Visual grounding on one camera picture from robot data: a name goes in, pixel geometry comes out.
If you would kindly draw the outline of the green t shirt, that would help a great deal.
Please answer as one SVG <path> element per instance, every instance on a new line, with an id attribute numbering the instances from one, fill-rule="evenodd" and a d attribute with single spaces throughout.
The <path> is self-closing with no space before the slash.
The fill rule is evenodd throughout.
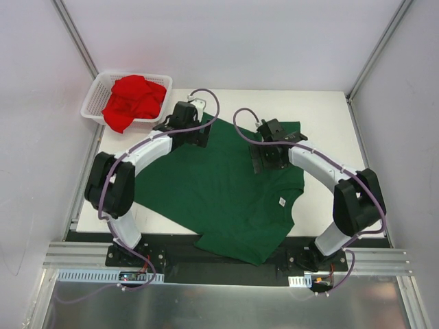
<path id="1" fill-rule="evenodd" d="M 305 189 L 298 167 L 255 173 L 257 135 L 214 120 L 206 147 L 185 144 L 138 174 L 134 200 L 200 235 L 205 251 L 260 265 L 294 226 Z"/>

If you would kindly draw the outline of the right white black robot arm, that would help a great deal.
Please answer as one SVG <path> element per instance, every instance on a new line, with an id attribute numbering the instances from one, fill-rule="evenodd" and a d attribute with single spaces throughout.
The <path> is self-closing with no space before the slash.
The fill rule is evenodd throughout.
<path id="1" fill-rule="evenodd" d="M 333 195 L 333 223 L 310 246 L 308 261 L 318 271 L 333 262 L 334 253 L 385 216 L 377 174 L 355 170 L 320 151 L 300 132 L 288 133 L 277 119 L 256 123 L 260 142 L 250 144 L 255 173 L 295 166 L 306 171 Z"/>

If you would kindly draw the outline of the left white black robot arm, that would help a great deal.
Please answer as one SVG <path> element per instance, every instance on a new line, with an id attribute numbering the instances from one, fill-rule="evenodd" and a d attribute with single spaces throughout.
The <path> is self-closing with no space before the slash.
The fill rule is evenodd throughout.
<path id="1" fill-rule="evenodd" d="M 113 241 L 122 246 L 121 258 L 132 267 L 145 259 L 141 233 L 132 214 L 136 176 L 155 160 L 184 144 L 206 147 L 212 123 L 202 123 L 206 102 L 179 101 L 171 115 L 146 138 L 117 154 L 98 153 L 86 183 L 84 198 L 107 223 Z"/>

